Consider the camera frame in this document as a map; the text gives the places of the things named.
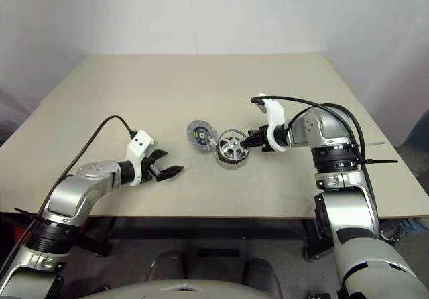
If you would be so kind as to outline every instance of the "beige table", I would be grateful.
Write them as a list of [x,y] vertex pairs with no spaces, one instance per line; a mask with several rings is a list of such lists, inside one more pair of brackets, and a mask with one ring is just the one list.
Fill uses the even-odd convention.
[[[204,119],[218,133],[257,129],[266,117],[249,102],[258,93],[340,103],[358,118],[370,158],[399,159],[391,144],[322,54],[268,56],[90,56],[64,79],[0,149],[0,210],[36,211],[57,176],[107,116],[144,129],[170,155],[161,166],[185,170],[164,182],[124,187],[103,197],[93,215],[313,217],[314,183],[307,147],[252,150],[238,170],[196,151],[186,126]],[[289,119],[305,106],[282,102]],[[79,164],[122,160],[129,143],[108,124]],[[429,198],[400,160],[369,166],[381,217],[429,215]]]

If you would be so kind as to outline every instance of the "tabletop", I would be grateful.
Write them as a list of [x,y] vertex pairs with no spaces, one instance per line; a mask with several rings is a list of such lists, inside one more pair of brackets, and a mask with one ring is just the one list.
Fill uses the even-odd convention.
[[[183,165],[173,179],[125,186],[100,199],[92,215],[127,217],[314,216],[320,190],[308,147],[253,149],[237,170],[188,141],[186,128],[208,121],[218,134],[267,123],[249,99],[259,93],[340,103],[359,120],[367,157],[397,164],[368,166],[380,217],[429,215],[429,197],[344,80],[322,54],[236,56],[89,56],[40,104],[0,148],[0,211],[37,211],[51,185],[98,124],[117,114],[169,152],[159,167]],[[282,101],[286,119],[305,105]],[[73,169],[125,157],[129,136],[107,124]]]

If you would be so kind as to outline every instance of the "black cable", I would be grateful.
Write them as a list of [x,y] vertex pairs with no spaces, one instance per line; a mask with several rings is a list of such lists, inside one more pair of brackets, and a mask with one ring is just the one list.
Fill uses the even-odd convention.
[[132,130],[128,126],[128,124],[126,123],[126,121],[123,120],[123,118],[121,116],[111,115],[110,117],[107,117],[105,120],[103,120],[103,122],[97,127],[97,129],[91,135],[91,137],[89,138],[89,140],[87,141],[87,143],[85,144],[85,146],[83,146],[83,148],[80,150],[80,152],[76,155],[76,157],[70,162],[70,164],[67,166],[67,168],[63,171],[63,173],[61,173],[60,177],[58,177],[58,179],[55,181],[54,185],[52,185],[52,187],[49,190],[48,194],[46,195],[46,197],[45,197],[45,199],[44,199],[41,207],[39,208],[39,211],[38,211],[36,217],[32,219],[32,221],[30,222],[30,224],[28,225],[28,227],[22,233],[21,237],[18,239],[17,243],[13,246],[12,250],[9,252],[9,255],[6,257],[6,260],[3,262],[3,265],[0,268],[0,280],[3,277],[3,274],[4,274],[5,270],[9,267],[9,263],[10,263],[11,259],[13,257],[15,257],[16,251],[19,249],[19,247],[21,247],[23,241],[25,240],[25,238],[28,236],[29,232],[32,230],[33,226],[35,225],[38,217],[40,217],[40,215],[43,213],[43,211],[45,209],[45,206],[47,205],[47,203],[48,203],[48,201],[49,201],[52,193],[55,190],[55,187],[57,187],[57,185],[59,183],[61,183],[61,181],[63,181],[63,179],[66,177],[67,173],[72,169],[72,167],[77,163],[77,161],[79,161],[79,159],[86,152],[86,150],[88,149],[88,147],[90,146],[90,144],[94,141],[95,137],[99,134],[100,130],[105,126],[105,124],[109,120],[114,119],[114,118],[119,119],[122,122],[122,124],[128,130],[131,138],[133,138],[135,136],[135,134],[137,132],[134,131],[134,130]]
[[[362,132],[361,126],[359,125],[359,122],[357,121],[356,117],[347,108],[345,108],[344,106],[335,104],[335,103],[319,104],[319,103],[315,103],[313,101],[300,99],[300,98],[284,97],[284,96],[271,96],[271,95],[270,96],[253,97],[250,99],[250,101],[252,103],[259,103],[259,102],[261,102],[262,99],[279,99],[279,100],[295,101],[297,103],[305,103],[307,105],[310,105],[313,107],[318,107],[318,108],[321,108],[321,109],[327,111],[332,116],[334,116],[334,118],[336,118],[338,121],[340,121],[340,123],[344,126],[347,133],[349,134],[351,143],[354,144],[356,147],[356,155],[357,155],[357,157],[361,163],[361,169],[363,171],[363,175],[365,177],[365,181],[366,181],[367,186],[368,186],[368,193],[373,200],[375,209],[377,210],[377,203],[375,201],[373,186],[372,186],[371,179],[370,179],[369,174],[368,174],[368,169],[367,169],[367,166],[365,163],[366,149],[365,149],[365,139],[363,137],[363,132]],[[353,122],[353,125],[356,127],[356,131],[358,133],[359,145],[360,145],[361,150],[359,150],[359,148],[357,148],[357,142],[356,142],[355,134],[352,132],[352,130],[349,127],[349,125],[347,124],[347,122],[338,113],[335,113],[333,110],[329,109],[328,107],[337,108],[350,117],[350,119]],[[299,116],[304,114],[307,110],[309,110],[309,108],[300,111],[297,115],[295,115],[295,117],[293,117],[291,119],[291,121],[288,123],[288,126],[286,127],[286,135],[287,135],[288,131],[290,130],[290,128],[292,127],[293,122],[295,120],[297,120],[297,118],[299,118]]]

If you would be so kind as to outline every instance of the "white wall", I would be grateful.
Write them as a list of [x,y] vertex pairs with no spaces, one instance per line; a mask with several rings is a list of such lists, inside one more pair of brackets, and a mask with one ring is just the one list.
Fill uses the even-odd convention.
[[[26,7],[34,6],[44,25],[50,25],[47,37],[54,33],[62,45],[64,38],[69,37],[69,46],[90,53],[325,52],[395,144],[404,139],[427,108],[428,94],[424,92],[429,79],[429,0],[49,0],[49,4],[43,5],[25,2]],[[61,6],[59,11],[52,8],[56,4]],[[19,12],[18,17],[27,20],[29,17],[23,14]],[[34,30],[29,30],[22,38],[33,36]],[[54,72],[49,63],[54,57],[56,64],[64,61],[65,66],[71,65],[69,56],[59,54],[68,52],[62,45],[51,46],[44,54],[45,62],[15,58],[12,60],[19,63],[10,65],[19,66],[20,70],[22,65],[43,70],[40,74],[45,77]],[[32,52],[40,50],[31,48]],[[11,88],[26,87],[28,84],[22,83],[31,82],[21,80],[16,78],[12,83],[17,84]],[[404,92],[415,93],[404,98]],[[44,93],[34,95],[28,91],[24,100],[34,106]],[[412,108],[404,115],[411,98]]]
[[0,124],[19,125],[84,56],[74,0],[0,0]]

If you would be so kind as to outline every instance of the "robotic arm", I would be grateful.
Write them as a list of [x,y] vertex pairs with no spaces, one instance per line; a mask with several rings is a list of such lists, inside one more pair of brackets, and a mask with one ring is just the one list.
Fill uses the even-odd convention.
[[[256,101],[268,125],[249,131],[247,147],[284,152],[308,146],[313,154],[317,188],[316,220],[333,240],[339,298],[429,298],[408,264],[379,238],[375,200],[357,154],[357,145],[331,113],[311,107],[286,127],[283,107],[271,98]],[[349,116],[331,109],[347,123]]]
[[128,145],[122,162],[88,163],[61,181],[1,280],[0,295],[55,296],[62,283],[58,272],[65,266],[70,248],[98,199],[121,185],[137,186],[153,177],[159,182],[182,171],[182,166],[156,168],[155,161],[167,152],[156,149],[147,156],[153,144],[152,137],[140,130]]

